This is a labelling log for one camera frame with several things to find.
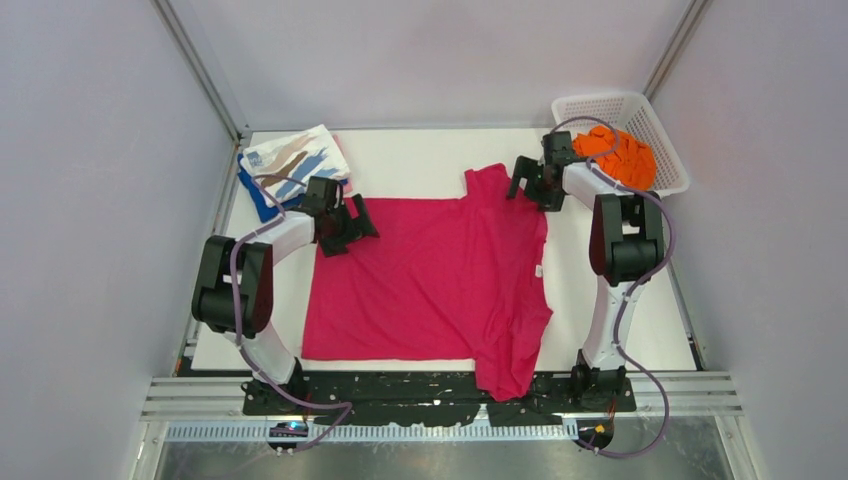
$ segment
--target laundry basket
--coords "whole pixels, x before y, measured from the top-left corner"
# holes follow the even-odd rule
[[[660,196],[666,197],[689,188],[689,175],[686,174],[680,157],[674,151],[653,107],[641,93],[617,92],[562,97],[554,100],[551,110],[556,123],[578,115],[591,115],[650,145],[657,162],[657,177],[651,189]],[[595,125],[597,124],[594,122],[578,120],[564,129],[582,130]]]

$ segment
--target purple cable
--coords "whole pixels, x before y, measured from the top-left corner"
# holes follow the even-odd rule
[[[281,178],[281,179],[289,181],[289,182],[294,182],[294,183],[297,183],[299,185],[306,186],[303,182],[300,182],[300,181],[295,180],[293,178],[284,177],[284,176],[281,176],[281,175],[255,175],[255,176],[250,178],[251,183],[253,183],[253,185],[257,189],[259,189],[259,191],[261,191],[265,196],[267,196],[269,199],[271,199],[272,202],[274,202],[274,205],[276,205],[276,207],[280,210],[280,218],[277,218],[277,219],[275,219],[275,220],[273,220],[269,223],[266,223],[265,225],[254,230],[253,232],[250,232],[247,235],[243,236],[242,238],[240,238],[236,242],[235,246],[233,246],[232,252],[230,252],[230,277],[233,278],[233,279],[238,278],[238,268],[236,266],[236,259],[238,258],[238,252],[239,252],[239,250],[241,250],[242,245],[247,243],[248,240],[251,240],[251,239],[255,238],[256,236],[261,235],[261,234],[267,232],[268,230],[276,227],[277,225],[283,223],[283,221],[285,221],[285,219],[286,219],[286,211],[283,208],[283,205],[279,202],[279,200],[277,200],[273,195],[268,193],[268,191],[265,190],[265,188],[263,188],[262,186],[259,185],[259,183],[256,182],[256,179],[266,178],[266,177]],[[286,400],[288,400],[288,401],[290,401],[294,404],[300,405],[301,407],[311,408],[313,410],[344,409],[344,411],[341,413],[341,415],[339,415],[338,418],[336,418],[336,420],[330,425],[329,428],[324,430],[324,432],[322,432],[320,435],[318,435],[314,439],[310,440],[309,442],[306,442],[305,444],[300,445],[297,448],[295,448],[292,451],[292,453],[303,452],[305,450],[309,450],[310,448],[317,445],[318,442],[320,442],[324,437],[326,437],[334,428],[336,428],[348,416],[351,409],[353,408],[353,404],[350,403],[350,402],[326,403],[326,404],[325,403],[311,403],[311,402],[301,400],[299,398],[292,396],[290,393],[288,393],[285,390],[283,390],[282,388],[280,388],[280,386],[277,385],[277,382],[275,382],[273,379],[271,379],[271,377],[268,376],[268,374],[266,374],[264,371],[262,371],[262,369],[259,368],[259,366],[256,364],[256,362],[254,362],[253,359],[250,358],[250,356],[247,354],[247,352],[242,348],[242,341],[243,341],[243,324],[242,324],[242,322],[243,322],[243,320],[242,320],[242,311],[241,311],[242,310],[242,308],[241,308],[241,293],[239,292],[238,282],[233,282],[232,286],[233,286],[233,305],[234,305],[235,324],[236,324],[236,347],[238,348],[239,353],[241,353],[241,358],[244,359],[245,363],[247,363],[247,365],[250,367],[250,369],[253,370],[254,372],[256,372],[260,377],[262,377],[262,380],[264,380],[265,383],[270,385],[274,389],[274,391],[276,391],[280,396],[282,396],[283,398],[285,398]]]
[[[663,423],[660,426],[660,431],[657,433],[657,437],[650,444],[648,444],[648,446],[642,448],[641,450],[637,450],[635,452],[627,452],[627,453],[610,452],[610,451],[607,451],[607,450],[598,450],[597,451],[597,453],[599,455],[603,455],[604,457],[609,457],[609,458],[633,458],[633,457],[638,457],[640,455],[644,455],[644,454],[652,451],[653,449],[655,449],[659,445],[659,443],[665,437],[665,433],[668,430],[668,421],[669,421],[669,418],[671,416],[671,405],[669,404],[669,401],[668,401],[668,393],[666,393],[665,388],[663,388],[662,383],[659,381],[659,379],[657,379],[657,377],[654,376],[654,374],[651,373],[650,370],[648,370],[647,368],[642,366],[641,363],[637,362],[636,360],[633,359],[633,357],[628,355],[627,352],[624,351],[624,348],[621,347],[621,336],[620,336],[619,329],[621,328],[621,321],[624,318],[624,310],[627,307],[627,304],[630,302],[630,297],[631,297],[631,295],[633,295],[633,292],[635,292],[637,288],[644,285],[648,280],[651,279],[651,277],[653,277],[656,273],[658,273],[660,270],[665,268],[666,265],[668,265],[668,262],[671,260],[671,255],[672,255],[672,253],[674,253],[674,247],[677,244],[677,233],[676,233],[675,228],[674,228],[674,220],[672,220],[671,214],[668,212],[665,205],[663,205],[663,203],[661,201],[659,201],[656,197],[654,197],[653,195],[651,195],[647,192],[644,192],[642,190],[638,190],[638,189],[635,189],[635,188],[626,187],[626,186],[622,185],[621,182],[613,179],[612,177],[607,175],[603,170],[601,170],[601,168],[599,166],[597,166],[595,159],[603,157],[605,155],[609,155],[611,153],[614,153],[618,149],[618,145],[621,141],[621,138],[618,135],[618,131],[615,128],[613,128],[612,125],[601,120],[600,118],[592,117],[592,116],[589,116],[589,115],[580,115],[580,116],[572,117],[572,118],[569,118],[568,120],[560,122],[559,124],[557,124],[557,126],[555,126],[554,128],[551,129],[551,133],[554,133],[557,130],[559,130],[560,128],[562,128],[563,126],[565,126],[569,123],[578,121],[578,120],[589,120],[589,121],[592,121],[592,122],[599,123],[599,124],[607,127],[608,129],[610,129],[610,131],[615,136],[615,141],[613,142],[612,148],[610,150],[606,151],[606,152],[601,152],[601,153],[596,153],[594,155],[590,155],[586,159],[586,167],[589,170],[591,170],[592,173],[595,174],[595,176],[600,178],[604,183],[606,183],[607,185],[609,185],[613,189],[632,193],[634,195],[639,195],[640,197],[644,198],[645,200],[652,202],[654,205],[657,206],[657,208],[659,208],[660,212],[662,213],[662,216],[665,217],[665,221],[668,224],[668,247],[666,248],[665,256],[657,264],[657,266],[655,266],[653,269],[651,269],[648,273],[639,277],[639,279],[636,280],[635,282],[633,282],[633,285],[631,285],[630,288],[627,289],[627,291],[624,293],[624,298],[622,299],[621,305],[618,307],[618,313],[615,316],[615,323],[613,324],[612,338],[613,338],[613,342],[614,342],[614,345],[615,345],[615,349],[618,351],[618,354],[621,355],[621,357],[623,359],[630,362],[634,367],[636,367],[637,370],[644,373],[646,377],[651,379],[651,381],[654,382],[654,384],[659,389],[660,395],[662,395],[662,399],[663,399],[663,409],[664,409],[663,410]],[[591,442],[586,443],[586,442],[584,442],[583,440],[580,440],[580,439],[578,439],[577,441],[582,446],[584,446],[586,448],[589,448],[589,449],[592,449],[592,450],[595,449],[595,447],[593,447],[590,444]]]

